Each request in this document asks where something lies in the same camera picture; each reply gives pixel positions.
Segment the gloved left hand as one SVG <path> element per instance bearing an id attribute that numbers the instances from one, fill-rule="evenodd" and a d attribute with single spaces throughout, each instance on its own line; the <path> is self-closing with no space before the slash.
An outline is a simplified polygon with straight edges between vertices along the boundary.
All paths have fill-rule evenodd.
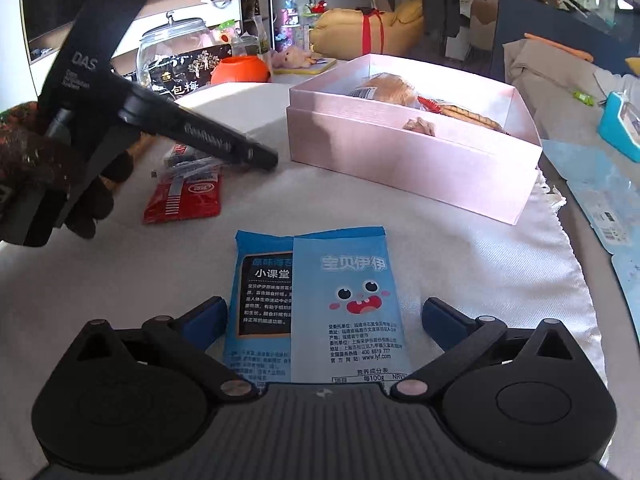
<path id="1" fill-rule="evenodd" d="M 25 102 L 1 113 L 1 203 L 6 205 L 22 184 L 44 184 L 67 192 L 80 182 L 84 165 L 61 142 L 36 133 L 37 103 Z M 104 184 L 125 182 L 134 171 L 134 159 L 122 152 L 85 189 L 68 214 L 67 229 L 84 240 L 96 236 L 96 224 L 114 208 L 114 197 Z"/>

